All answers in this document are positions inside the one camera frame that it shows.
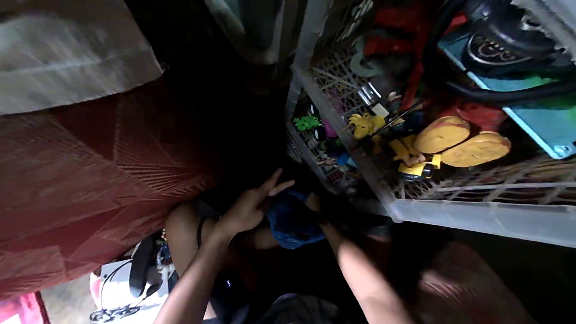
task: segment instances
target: blue plush toy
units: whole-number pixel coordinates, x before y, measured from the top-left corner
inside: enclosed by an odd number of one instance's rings
[[[266,212],[274,239],[283,248],[297,248],[324,239],[315,220],[315,212],[304,202],[309,194],[287,189],[274,197]]]

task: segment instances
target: white plastic crate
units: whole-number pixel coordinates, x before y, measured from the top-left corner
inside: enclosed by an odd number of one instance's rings
[[[355,7],[360,2],[351,3]],[[443,167],[430,180],[405,182],[391,168],[391,156],[367,155],[352,136],[353,128],[347,125],[351,114],[366,109],[356,91],[368,79],[356,76],[349,68],[354,48],[329,51],[329,55],[310,66],[310,59],[318,50],[316,42],[322,37],[323,22],[329,20],[321,19],[318,11],[329,15],[330,5],[327,1],[309,0],[306,10],[286,106],[287,126],[292,128],[293,136],[305,141],[305,135],[298,134],[291,124],[303,88],[323,119],[337,131],[384,207],[383,214],[395,221],[576,247],[576,157],[553,160],[545,153],[534,152],[530,158],[518,161],[513,160],[514,156],[507,157],[505,165],[491,164],[489,169],[482,165],[466,169]],[[364,12],[364,16],[369,17],[369,12]],[[309,152],[312,158],[306,162],[318,169],[312,163],[317,155]]]

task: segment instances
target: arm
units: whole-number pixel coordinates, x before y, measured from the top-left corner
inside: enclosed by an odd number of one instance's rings
[[[294,184],[288,181],[276,185],[281,169],[258,188],[242,193],[230,210],[216,223],[210,236],[190,261],[160,309],[154,324],[200,324],[214,280],[221,270],[228,245],[237,233],[257,226],[264,217],[261,205],[272,196]]]
[[[216,223],[168,295],[154,324],[202,323],[214,280],[233,237],[220,222]]]
[[[320,224],[369,324],[412,324],[402,301],[366,254],[332,224]]]

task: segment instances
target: forearm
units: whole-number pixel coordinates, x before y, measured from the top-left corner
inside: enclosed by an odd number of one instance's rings
[[[218,223],[172,289],[154,324],[201,323],[214,280],[234,235]]]
[[[366,254],[330,223],[320,226],[368,323],[412,323],[402,301]]]

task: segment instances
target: knee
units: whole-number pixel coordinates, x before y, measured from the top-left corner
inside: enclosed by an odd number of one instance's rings
[[[166,231],[171,229],[196,228],[200,223],[200,218],[194,208],[192,201],[185,201],[178,204],[166,219]]]

